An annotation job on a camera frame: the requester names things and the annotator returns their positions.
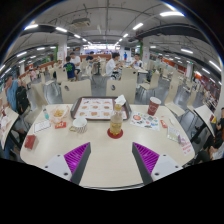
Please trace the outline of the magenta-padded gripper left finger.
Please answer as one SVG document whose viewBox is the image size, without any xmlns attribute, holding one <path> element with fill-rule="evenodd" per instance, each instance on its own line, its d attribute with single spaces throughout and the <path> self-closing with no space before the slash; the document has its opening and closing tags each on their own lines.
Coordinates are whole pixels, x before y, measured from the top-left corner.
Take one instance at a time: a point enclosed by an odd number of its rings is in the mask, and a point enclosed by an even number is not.
<svg viewBox="0 0 224 224">
<path fill-rule="evenodd" d="M 90 153 L 91 145 L 85 143 L 66 154 L 55 155 L 43 166 L 43 169 L 65 180 L 79 184 Z"/>
</svg>

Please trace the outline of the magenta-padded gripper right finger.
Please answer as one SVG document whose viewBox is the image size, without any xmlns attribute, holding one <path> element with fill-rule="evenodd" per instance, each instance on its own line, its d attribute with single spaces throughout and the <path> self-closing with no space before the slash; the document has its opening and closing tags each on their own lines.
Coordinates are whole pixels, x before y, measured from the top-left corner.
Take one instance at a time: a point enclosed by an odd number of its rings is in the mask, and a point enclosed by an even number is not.
<svg viewBox="0 0 224 224">
<path fill-rule="evenodd" d="M 138 143 L 133 143 L 132 153 L 135 157 L 144 185 L 182 169 L 182 166 L 168 154 L 159 155 Z"/>
</svg>

